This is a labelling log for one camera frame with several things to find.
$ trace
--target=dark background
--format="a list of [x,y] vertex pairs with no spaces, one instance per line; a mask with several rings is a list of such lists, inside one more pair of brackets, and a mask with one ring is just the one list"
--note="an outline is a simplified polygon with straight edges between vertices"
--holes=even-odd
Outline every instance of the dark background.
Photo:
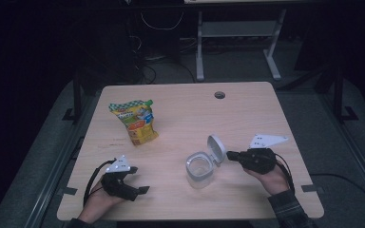
[[[105,66],[98,63],[88,66],[96,73],[89,75],[87,80],[94,83],[87,89],[94,90],[109,84],[133,84],[139,79],[137,72],[130,68],[133,61],[139,61],[136,56],[126,54],[124,63],[120,64],[121,60],[118,60],[110,64],[111,59],[117,60],[117,55],[107,56],[100,48],[100,44],[107,42],[103,30],[106,31],[108,26],[115,25],[112,37],[127,43],[122,37],[126,32],[123,25],[128,13],[110,16],[109,22],[108,18],[104,20],[106,23],[103,20],[91,23],[89,18],[69,16],[58,10],[64,5],[78,4],[79,1],[0,0],[0,201],[55,99],[72,80],[75,70],[86,67],[91,58],[81,47],[103,57],[104,63],[108,61]],[[182,21],[180,32],[183,35],[195,32],[188,26],[196,21],[191,16],[187,13]],[[307,20],[300,22],[299,17]],[[96,29],[94,22],[104,25],[104,28]],[[139,32],[148,40],[153,35],[164,35],[151,33],[153,31]],[[172,46],[176,44],[178,35],[166,34],[165,40]],[[345,60],[346,78],[358,86],[365,98],[365,1],[288,11],[282,38],[297,35],[302,36],[309,47],[299,68],[313,69],[324,63],[329,58],[326,53],[331,53],[329,47],[336,47]],[[124,51],[120,48],[117,52],[123,55]]]

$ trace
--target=sleeve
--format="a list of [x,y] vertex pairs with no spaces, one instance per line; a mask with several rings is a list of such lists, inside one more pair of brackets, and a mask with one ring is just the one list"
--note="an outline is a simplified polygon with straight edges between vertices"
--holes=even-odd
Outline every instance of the sleeve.
[[281,228],[317,228],[304,213],[292,190],[284,191],[268,198]]
[[93,225],[85,223],[82,220],[78,220],[77,218],[73,218],[67,228],[94,228]]

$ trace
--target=person's arm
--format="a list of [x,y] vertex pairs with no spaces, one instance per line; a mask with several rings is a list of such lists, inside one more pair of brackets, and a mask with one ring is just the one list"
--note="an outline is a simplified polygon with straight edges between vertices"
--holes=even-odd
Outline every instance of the person's arm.
[[101,180],[91,190],[90,196],[78,218],[73,218],[67,228],[93,228],[96,220],[101,218],[111,207],[125,199],[110,196],[102,187]]
[[244,171],[258,179],[265,190],[271,194],[268,200],[281,228],[317,227],[304,213],[295,194],[289,189],[286,177],[277,165],[274,170],[264,175],[248,169],[244,169]]

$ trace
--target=colorful snack bag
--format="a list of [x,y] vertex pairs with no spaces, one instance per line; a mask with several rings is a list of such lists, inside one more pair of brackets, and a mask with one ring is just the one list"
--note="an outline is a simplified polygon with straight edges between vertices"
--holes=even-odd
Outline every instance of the colorful snack bag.
[[129,138],[134,145],[156,139],[159,134],[153,130],[152,100],[133,101],[126,104],[110,104],[109,111],[125,124]]

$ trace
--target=gray carpet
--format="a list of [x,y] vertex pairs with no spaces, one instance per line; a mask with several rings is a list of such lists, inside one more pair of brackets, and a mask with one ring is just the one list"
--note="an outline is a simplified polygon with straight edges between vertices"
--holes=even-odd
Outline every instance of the gray carpet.
[[[293,71],[300,45],[300,41],[279,43],[275,53],[282,75],[279,82],[272,79],[263,59],[261,50],[264,44],[204,55],[205,82],[266,81],[274,87],[284,86],[304,73]],[[151,79],[156,72],[156,84],[193,83],[193,53],[182,55],[180,65],[167,58],[149,61],[147,64],[153,70],[145,68],[145,75]],[[316,94],[313,90],[315,81],[312,79],[292,91],[277,92],[309,173],[340,175],[365,189],[364,175],[354,155],[354,151],[359,150],[365,158],[363,98],[354,85],[345,81],[344,105],[351,106],[359,120],[340,124],[332,114],[332,92],[326,95]],[[1,203],[0,227],[66,227],[66,222],[56,218],[56,211],[67,186],[74,164],[73,158],[77,157],[77,147],[83,141],[99,96],[99,93],[97,96],[83,96],[83,117],[77,124],[72,124],[62,120],[67,109],[73,106],[72,84],[69,83],[64,88]],[[61,156],[66,158],[66,162],[55,166]],[[58,182],[50,175],[53,168],[60,177]],[[365,227],[365,194],[362,191],[350,182],[334,176],[312,176],[312,180],[318,187],[325,210],[324,216],[316,220],[319,227]],[[52,195],[42,193],[43,187],[47,185],[55,189]],[[41,205],[40,213],[33,220],[30,215],[36,211],[34,206],[40,198],[48,199],[49,204]],[[254,227],[278,227],[273,219],[253,220],[251,223]],[[98,228],[116,226],[111,221],[99,221],[96,224]],[[118,223],[118,227],[148,226],[147,223]]]

